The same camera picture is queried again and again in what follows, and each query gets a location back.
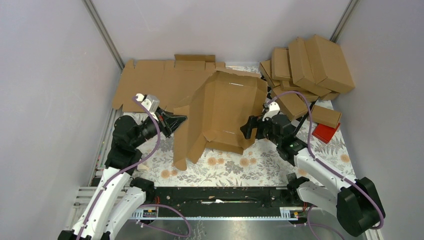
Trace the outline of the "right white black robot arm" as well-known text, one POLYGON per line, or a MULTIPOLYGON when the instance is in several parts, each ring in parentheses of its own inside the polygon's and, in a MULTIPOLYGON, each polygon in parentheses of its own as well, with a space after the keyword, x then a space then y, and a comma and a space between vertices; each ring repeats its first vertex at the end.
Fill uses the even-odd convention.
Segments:
POLYGON ((293 206, 307 202, 335 216, 342 228, 358 237, 369 229, 380 229, 386 217, 375 184, 341 173, 330 163, 319 159, 306 142, 297 138, 295 127, 285 115, 249 116, 240 127, 245 139, 267 139, 276 146, 279 156, 306 171, 321 185, 305 177, 290 184, 287 201, 293 206))

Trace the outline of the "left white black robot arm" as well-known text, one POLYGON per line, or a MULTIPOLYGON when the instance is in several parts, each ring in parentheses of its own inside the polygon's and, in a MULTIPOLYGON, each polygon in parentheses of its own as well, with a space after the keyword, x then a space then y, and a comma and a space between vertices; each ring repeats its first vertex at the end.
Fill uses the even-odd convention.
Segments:
POLYGON ((154 183, 137 177, 130 181, 135 168, 154 154, 143 156, 138 149, 148 140, 161 135, 169 138, 187 116, 176 115, 158 108, 138 124, 133 117, 123 115, 114 123, 111 149, 100 182, 79 220, 70 230, 63 230, 60 240, 114 240, 141 205, 148 206, 155 200, 154 183), (124 197, 117 198, 127 182, 130 187, 124 197))

